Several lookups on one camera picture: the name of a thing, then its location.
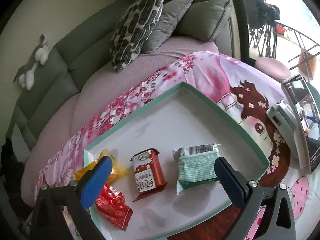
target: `metal screw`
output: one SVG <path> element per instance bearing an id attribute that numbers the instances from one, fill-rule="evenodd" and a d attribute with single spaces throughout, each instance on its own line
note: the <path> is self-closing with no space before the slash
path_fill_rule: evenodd
<path id="1" fill-rule="evenodd" d="M 280 189 L 286 189 L 287 188 L 287 186 L 285 184 L 283 184 L 283 183 L 281 183 L 279 186 L 280 186 Z"/>
<path id="2" fill-rule="evenodd" d="M 78 181 L 77 181 L 76 179 L 73 179 L 72 181 L 69 182 L 69 185 L 70 185 L 71 187 L 75 187 L 75 186 L 78 185 Z"/>
<path id="3" fill-rule="evenodd" d="M 40 189 L 42 189 L 42 190 L 46 190 L 48 188 L 48 184 L 43 184 L 41 187 L 40 187 Z"/>
<path id="4" fill-rule="evenodd" d="M 250 185 L 251 187 L 257 187 L 258 183 L 257 183 L 256 181 L 254 181 L 254 180 L 250 180 L 250 181 L 249 181 L 249 185 Z"/>

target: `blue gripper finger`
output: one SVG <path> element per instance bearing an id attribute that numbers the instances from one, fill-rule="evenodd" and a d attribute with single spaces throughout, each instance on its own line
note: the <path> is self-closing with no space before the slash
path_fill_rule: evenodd
<path id="1" fill-rule="evenodd" d="M 243 175 L 239 171 L 235 171 L 223 157 L 220 157 L 215 161 L 214 172 L 221 182 L 231 203 L 236 208 L 243 210 L 245 208 L 246 195 L 249 194 L 249 188 L 245 184 L 246 180 Z"/>
<path id="2" fill-rule="evenodd" d="M 111 172 L 112 160 L 107 156 L 103 156 L 96 166 L 92 170 L 87 171 L 81 178 L 79 181 L 79 186 L 81 187 L 80 202 L 84 209 L 93 206 Z"/>

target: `brown hair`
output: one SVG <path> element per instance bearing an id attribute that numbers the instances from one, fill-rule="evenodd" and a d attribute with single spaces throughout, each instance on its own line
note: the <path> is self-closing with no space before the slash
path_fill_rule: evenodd
<path id="1" fill-rule="evenodd" d="M 230 90 L 237 96 L 238 102 L 243 105 L 241 118 L 245 119 L 248 116 L 255 117 L 259 119 L 266 127 L 267 133 L 273 144 L 273 149 L 271 150 L 269 156 L 270 167 L 272 166 L 271 162 L 273 156 L 276 155 L 280 157 L 279 166 L 276 168 L 276 170 L 274 170 L 271 174 L 266 173 L 259 181 L 259 184 L 262 186 L 275 187 L 287 174 L 290 165 L 290 150 L 283 139 L 281 142 L 276 142 L 274 139 L 275 134 L 278 134 L 279 132 L 271 120 L 267 117 L 266 111 L 269 108 L 268 99 L 262 96 L 256 90 L 256 87 L 253 83 L 247 82 L 247 80 L 240 82 L 240 86 L 238 87 L 233 88 L 230 86 Z M 255 127 L 257 133 L 260 133 L 260 131 L 257 130 L 259 125 L 256 124 Z"/>

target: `gray pillow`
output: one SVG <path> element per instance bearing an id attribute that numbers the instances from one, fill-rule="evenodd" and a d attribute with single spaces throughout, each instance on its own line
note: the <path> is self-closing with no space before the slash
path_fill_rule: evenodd
<path id="1" fill-rule="evenodd" d="M 192 1 L 173 0 L 163 5 L 162 14 L 156 27 L 142 46 L 142 53 L 153 53 L 171 36 Z"/>
<path id="2" fill-rule="evenodd" d="M 231 11 L 230 0 L 193 3 L 177 25 L 174 35 L 203 42 L 214 41 L 227 24 Z"/>
<path id="3" fill-rule="evenodd" d="M 111 38 L 110 52 L 116 72 L 123 70 L 141 51 L 158 23 L 163 0 L 138 0 L 124 12 Z"/>

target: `pink stool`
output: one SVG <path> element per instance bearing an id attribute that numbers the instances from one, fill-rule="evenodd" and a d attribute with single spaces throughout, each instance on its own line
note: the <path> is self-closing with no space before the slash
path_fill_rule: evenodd
<path id="1" fill-rule="evenodd" d="M 292 76 L 290 70 L 284 64 L 270 57 L 258 58 L 254 67 L 280 83 Z"/>

